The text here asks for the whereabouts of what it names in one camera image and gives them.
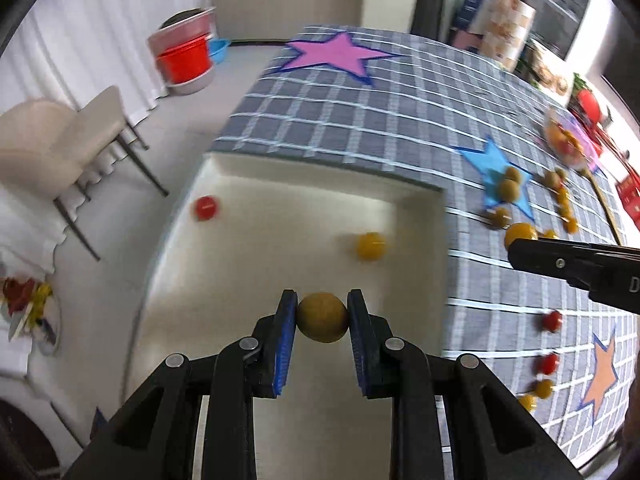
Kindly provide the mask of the beige dining chair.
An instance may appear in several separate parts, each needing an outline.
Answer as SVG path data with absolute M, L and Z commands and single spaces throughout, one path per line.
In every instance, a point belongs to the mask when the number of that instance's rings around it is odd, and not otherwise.
M 82 246 L 99 260 L 62 202 L 69 188 L 81 187 L 80 177 L 99 154 L 117 143 L 160 195 L 169 195 L 125 139 L 125 130 L 142 148 L 149 147 L 126 117 L 115 86 L 101 91 L 81 110 L 48 99 L 17 104 L 1 115 L 1 181 L 50 200 Z

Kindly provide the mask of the checked paper roll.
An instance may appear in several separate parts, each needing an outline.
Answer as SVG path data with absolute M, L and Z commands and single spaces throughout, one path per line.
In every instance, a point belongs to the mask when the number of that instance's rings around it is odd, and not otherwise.
M 480 54 L 512 73 L 533 26 L 536 10 L 521 0 L 491 0 Z

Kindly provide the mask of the long wooden back scratcher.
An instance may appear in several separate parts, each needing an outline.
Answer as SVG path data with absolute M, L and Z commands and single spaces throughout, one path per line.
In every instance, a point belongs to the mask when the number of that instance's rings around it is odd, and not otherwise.
M 605 218 L 606 221 L 608 222 L 608 226 L 611 229 L 612 235 L 614 237 L 615 243 L 618 246 L 622 246 L 623 245 L 623 239 L 620 236 L 620 230 L 617 227 L 617 223 L 615 221 L 614 218 L 614 214 L 612 213 L 612 210 L 610 208 L 610 206 L 608 206 L 608 201 L 606 200 L 604 194 L 602 193 L 600 186 L 597 184 L 597 180 L 595 177 L 593 177 L 592 172 L 587 168 L 584 167 L 581 170 L 579 170 L 580 174 L 588 180 L 588 182 L 591 185 L 591 188 L 593 189 L 594 194 L 596 194 L 598 202 L 601 206 L 601 208 L 603 209 L 603 212 L 605 214 Z

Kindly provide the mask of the longan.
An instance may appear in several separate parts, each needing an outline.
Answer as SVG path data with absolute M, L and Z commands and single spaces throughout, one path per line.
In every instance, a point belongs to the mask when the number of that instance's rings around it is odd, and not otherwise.
M 347 332 L 347 309 L 337 296 L 313 292 L 296 307 L 296 325 L 309 339 L 332 344 Z

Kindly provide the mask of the red tomato in tray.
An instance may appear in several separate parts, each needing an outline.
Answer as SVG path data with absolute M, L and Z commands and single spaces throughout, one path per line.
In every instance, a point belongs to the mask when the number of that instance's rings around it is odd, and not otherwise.
M 215 196 L 204 195 L 193 204 L 194 217 L 198 221 L 208 221 L 218 214 L 219 202 Z

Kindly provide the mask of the clear glass fruit bowl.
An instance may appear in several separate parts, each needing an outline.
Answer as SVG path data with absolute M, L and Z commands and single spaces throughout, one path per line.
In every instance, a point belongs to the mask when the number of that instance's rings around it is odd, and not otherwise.
M 599 155 L 573 114 L 549 106 L 544 114 L 544 140 L 564 166 L 574 170 L 597 169 Z

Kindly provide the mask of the red plastic stool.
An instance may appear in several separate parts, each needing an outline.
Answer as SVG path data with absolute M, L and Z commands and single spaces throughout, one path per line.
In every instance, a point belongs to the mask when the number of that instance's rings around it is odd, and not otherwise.
M 611 115 L 605 115 L 592 91 L 582 88 L 572 94 L 568 109 L 587 127 L 608 128 L 611 125 Z

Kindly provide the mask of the red plastic basin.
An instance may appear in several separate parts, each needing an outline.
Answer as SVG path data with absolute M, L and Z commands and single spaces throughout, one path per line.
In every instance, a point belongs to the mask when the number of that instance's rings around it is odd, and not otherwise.
M 213 66 L 207 36 L 198 36 L 165 50 L 156 62 L 170 84 L 184 84 L 198 78 Z

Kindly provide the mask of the white shallow tray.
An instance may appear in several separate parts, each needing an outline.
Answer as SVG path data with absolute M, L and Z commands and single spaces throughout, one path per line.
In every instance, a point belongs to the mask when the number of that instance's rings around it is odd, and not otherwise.
M 194 217 L 201 196 L 218 214 Z M 362 261 L 358 236 L 386 254 Z M 424 351 L 442 348 L 447 288 L 445 195 L 365 172 L 231 153 L 207 154 L 160 243 L 132 345 L 136 388 L 171 353 L 210 356 L 247 336 L 281 294 L 358 289 L 368 310 Z M 348 338 L 294 341 L 282 394 L 254 404 L 263 479 L 385 479 L 392 404 L 362 395 Z

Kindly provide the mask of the yellow tomato in tray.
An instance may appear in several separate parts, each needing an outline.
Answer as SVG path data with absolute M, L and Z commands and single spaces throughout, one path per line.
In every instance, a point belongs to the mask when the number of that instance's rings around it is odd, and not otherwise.
M 358 236 L 356 254 L 362 261 L 378 261 L 386 254 L 386 238 L 379 232 L 367 232 Z

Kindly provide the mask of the grey checked star tablecloth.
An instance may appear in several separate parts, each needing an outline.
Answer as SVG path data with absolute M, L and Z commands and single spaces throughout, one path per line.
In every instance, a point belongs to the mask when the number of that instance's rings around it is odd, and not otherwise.
M 462 156 L 494 142 L 529 172 L 529 214 L 561 232 L 551 192 L 539 180 L 556 167 L 541 127 L 550 100 L 480 56 L 388 30 L 354 27 L 355 44 L 381 50 L 367 81 L 330 66 L 286 70 L 282 50 L 231 114 L 217 151 L 274 155 L 371 169 L 441 188 L 448 221 L 448 298 L 442 352 L 477 354 L 516 393 L 544 350 L 560 366 L 553 396 L 535 417 L 581 465 L 623 425 L 634 380 L 636 318 L 591 301 L 554 278 L 513 270 L 501 233 L 483 219 L 484 182 Z

